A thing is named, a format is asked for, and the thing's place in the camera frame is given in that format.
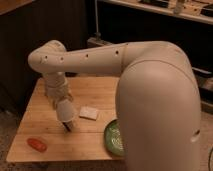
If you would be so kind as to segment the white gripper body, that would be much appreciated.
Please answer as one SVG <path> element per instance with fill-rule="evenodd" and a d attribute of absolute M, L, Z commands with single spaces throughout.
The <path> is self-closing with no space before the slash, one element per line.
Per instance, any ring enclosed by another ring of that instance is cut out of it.
<path fill-rule="evenodd" d="M 45 95 L 52 101 L 67 99 L 69 93 L 68 82 L 64 74 L 45 74 Z"/>

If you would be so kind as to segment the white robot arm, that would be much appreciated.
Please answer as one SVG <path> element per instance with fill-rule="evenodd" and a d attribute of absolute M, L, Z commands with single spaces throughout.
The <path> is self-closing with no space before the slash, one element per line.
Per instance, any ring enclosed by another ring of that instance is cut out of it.
<path fill-rule="evenodd" d="M 32 51 L 29 66 L 68 126 L 74 119 L 67 72 L 119 78 L 115 105 L 128 171 L 199 171 L 201 100 L 190 61 L 167 41 L 68 51 L 52 40 Z"/>

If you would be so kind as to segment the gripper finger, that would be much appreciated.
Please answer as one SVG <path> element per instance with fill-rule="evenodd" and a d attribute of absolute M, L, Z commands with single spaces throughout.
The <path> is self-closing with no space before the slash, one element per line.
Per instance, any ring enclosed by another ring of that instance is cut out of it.
<path fill-rule="evenodd" d="M 71 95 L 71 93 L 67 93 L 66 96 L 65 96 L 70 102 L 73 102 L 74 98 L 73 96 Z"/>
<path fill-rule="evenodd" d="M 54 110 L 56 110 L 57 108 L 57 101 L 56 100 L 52 100 L 52 107 Z"/>

